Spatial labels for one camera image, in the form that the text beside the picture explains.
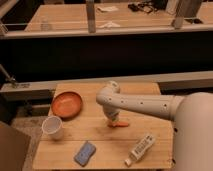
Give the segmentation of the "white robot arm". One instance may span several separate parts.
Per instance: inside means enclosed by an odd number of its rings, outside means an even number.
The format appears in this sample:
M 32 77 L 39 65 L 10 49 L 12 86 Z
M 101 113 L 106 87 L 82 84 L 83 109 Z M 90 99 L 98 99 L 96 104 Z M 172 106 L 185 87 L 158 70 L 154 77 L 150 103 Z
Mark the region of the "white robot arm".
M 120 86 L 110 81 L 97 93 L 96 101 L 113 122 L 119 109 L 173 121 L 172 171 L 213 171 L 213 93 L 121 94 Z

